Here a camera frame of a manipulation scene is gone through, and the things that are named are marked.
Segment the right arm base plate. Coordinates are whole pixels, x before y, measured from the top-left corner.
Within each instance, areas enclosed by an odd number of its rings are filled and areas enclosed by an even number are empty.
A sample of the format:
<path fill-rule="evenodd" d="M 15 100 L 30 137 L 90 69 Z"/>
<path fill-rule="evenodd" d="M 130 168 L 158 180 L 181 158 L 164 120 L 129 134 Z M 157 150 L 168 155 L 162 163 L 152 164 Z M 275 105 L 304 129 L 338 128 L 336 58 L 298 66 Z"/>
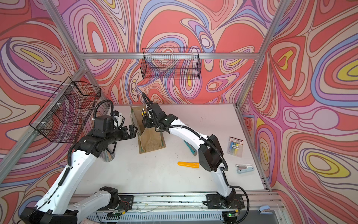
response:
<path fill-rule="evenodd" d="M 223 197 L 219 194 L 207 194 L 206 201 L 203 202 L 208 209 L 235 209 L 241 210 L 245 208 L 242 194 Z"/>

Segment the teal utility knife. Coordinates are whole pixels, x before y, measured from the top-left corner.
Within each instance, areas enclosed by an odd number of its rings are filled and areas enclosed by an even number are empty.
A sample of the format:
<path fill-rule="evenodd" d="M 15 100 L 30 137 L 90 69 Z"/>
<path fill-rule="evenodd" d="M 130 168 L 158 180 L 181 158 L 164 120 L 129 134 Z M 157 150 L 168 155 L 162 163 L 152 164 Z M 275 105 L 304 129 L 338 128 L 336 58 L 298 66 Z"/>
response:
<path fill-rule="evenodd" d="M 191 153 L 196 156 L 197 155 L 197 150 L 192 146 L 190 145 L 188 142 L 185 141 L 185 144 L 186 146 L 189 148 L 189 150 L 191 151 Z"/>

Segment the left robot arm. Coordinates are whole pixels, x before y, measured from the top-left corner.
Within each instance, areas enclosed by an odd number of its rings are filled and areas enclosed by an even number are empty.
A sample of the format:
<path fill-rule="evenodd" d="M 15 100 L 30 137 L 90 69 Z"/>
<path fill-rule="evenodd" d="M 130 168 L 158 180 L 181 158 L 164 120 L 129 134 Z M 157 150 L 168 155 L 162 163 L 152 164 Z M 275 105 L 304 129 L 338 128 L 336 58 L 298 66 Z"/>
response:
<path fill-rule="evenodd" d="M 104 115 L 94 118 L 94 128 L 77 143 L 67 155 L 67 165 L 48 192 L 36 203 L 26 207 L 20 215 L 25 224 L 79 224 L 99 209 L 117 210 L 122 200 L 118 190 L 102 187 L 95 194 L 75 205 L 70 200 L 82 178 L 102 152 L 118 141 L 133 139 L 138 128 L 118 123 L 118 116 Z"/>

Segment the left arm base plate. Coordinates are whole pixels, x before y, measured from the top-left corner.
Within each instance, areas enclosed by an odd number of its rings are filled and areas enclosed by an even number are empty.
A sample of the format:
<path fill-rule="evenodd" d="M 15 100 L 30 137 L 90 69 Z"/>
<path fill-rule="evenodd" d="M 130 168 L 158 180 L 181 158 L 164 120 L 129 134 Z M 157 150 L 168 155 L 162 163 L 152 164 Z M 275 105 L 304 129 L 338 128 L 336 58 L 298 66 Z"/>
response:
<path fill-rule="evenodd" d="M 107 206 L 109 211 L 130 211 L 133 206 L 134 195 L 119 195 L 118 200 L 115 199 Z"/>

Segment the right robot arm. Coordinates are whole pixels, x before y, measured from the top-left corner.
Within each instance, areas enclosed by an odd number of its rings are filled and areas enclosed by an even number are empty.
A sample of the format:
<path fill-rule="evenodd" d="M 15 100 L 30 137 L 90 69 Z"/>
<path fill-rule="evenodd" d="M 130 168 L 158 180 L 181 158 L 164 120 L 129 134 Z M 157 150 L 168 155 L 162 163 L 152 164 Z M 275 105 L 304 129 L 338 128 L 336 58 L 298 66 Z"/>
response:
<path fill-rule="evenodd" d="M 141 93 L 147 111 L 143 113 L 143 125 L 145 128 L 154 128 L 156 132 L 167 132 L 175 135 L 198 152 L 199 165 L 211 173 L 216 185 L 217 194 L 224 202 L 230 204 L 237 202 L 235 199 L 236 189 L 243 192 L 247 203 L 249 197 L 247 192 L 240 186 L 230 185 L 225 172 L 229 170 L 224 159 L 224 153 L 215 135 L 204 135 L 185 125 L 177 116 L 166 114 L 158 103 L 149 99 L 145 93 Z"/>

